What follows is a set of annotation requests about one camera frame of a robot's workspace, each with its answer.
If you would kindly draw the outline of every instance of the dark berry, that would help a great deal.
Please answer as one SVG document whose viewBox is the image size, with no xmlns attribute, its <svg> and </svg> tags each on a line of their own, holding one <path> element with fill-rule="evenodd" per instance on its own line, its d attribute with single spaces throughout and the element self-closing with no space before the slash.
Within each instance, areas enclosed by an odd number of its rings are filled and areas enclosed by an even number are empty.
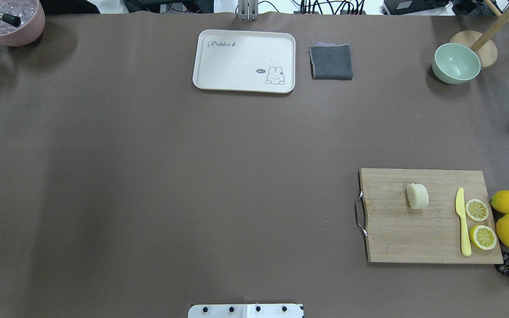
<svg viewBox="0 0 509 318">
<path fill-rule="evenodd" d="M 508 252 L 503 252 L 502 253 L 502 259 L 504 261 L 504 264 L 508 264 L 509 265 L 509 253 Z"/>
<path fill-rule="evenodd" d="M 509 276 L 509 265 L 507 264 L 496 264 L 494 268 L 502 275 Z"/>
</svg>

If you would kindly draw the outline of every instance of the ice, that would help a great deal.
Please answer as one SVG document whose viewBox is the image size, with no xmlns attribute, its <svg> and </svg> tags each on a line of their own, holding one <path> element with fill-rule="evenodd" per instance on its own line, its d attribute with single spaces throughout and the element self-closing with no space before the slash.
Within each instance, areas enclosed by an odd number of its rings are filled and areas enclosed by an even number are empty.
<svg viewBox="0 0 509 318">
<path fill-rule="evenodd" d="M 31 20 L 37 10 L 38 0 L 0 0 L 0 11 L 21 18 L 21 26 Z M 0 35 L 11 33 L 18 28 L 0 20 Z"/>
</svg>

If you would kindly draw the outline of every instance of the pink bowl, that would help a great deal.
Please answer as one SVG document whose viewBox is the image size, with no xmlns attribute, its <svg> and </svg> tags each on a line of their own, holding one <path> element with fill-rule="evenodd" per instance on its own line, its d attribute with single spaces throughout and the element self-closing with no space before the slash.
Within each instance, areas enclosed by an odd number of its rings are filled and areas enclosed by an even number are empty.
<svg viewBox="0 0 509 318">
<path fill-rule="evenodd" d="M 0 44 L 7 46 L 27 45 L 36 40 L 44 30 L 45 15 L 40 1 L 37 1 L 37 9 L 34 16 L 7 34 L 0 34 Z"/>
</svg>

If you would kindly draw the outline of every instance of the white cylindrical food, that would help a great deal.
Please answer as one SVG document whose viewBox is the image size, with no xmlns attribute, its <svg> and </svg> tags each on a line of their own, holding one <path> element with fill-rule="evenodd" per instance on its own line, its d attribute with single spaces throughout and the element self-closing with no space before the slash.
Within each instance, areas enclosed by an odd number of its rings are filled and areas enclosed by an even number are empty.
<svg viewBox="0 0 509 318">
<path fill-rule="evenodd" d="M 406 186 L 406 193 L 408 193 L 408 201 L 412 209 L 425 209 L 428 207 L 429 195 L 424 185 L 412 183 Z"/>
</svg>

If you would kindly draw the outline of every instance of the wooden stand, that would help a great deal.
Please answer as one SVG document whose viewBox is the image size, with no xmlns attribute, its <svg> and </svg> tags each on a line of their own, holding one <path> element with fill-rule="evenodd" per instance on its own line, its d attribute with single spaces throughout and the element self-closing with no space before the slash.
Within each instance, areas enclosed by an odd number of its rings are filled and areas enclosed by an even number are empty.
<svg viewBox="0 0 509 318">
<path fill-rule="evenodd" d="M 493 66 L 498 58 L 498 49 L 491 38 L 509 21 L 509 7 L 497 20 L 481 34 L 476 31 L 462 31 L 455 34 L 449 42 L 469 47 L 479 56 L 481 70 Z"/>
</svg>

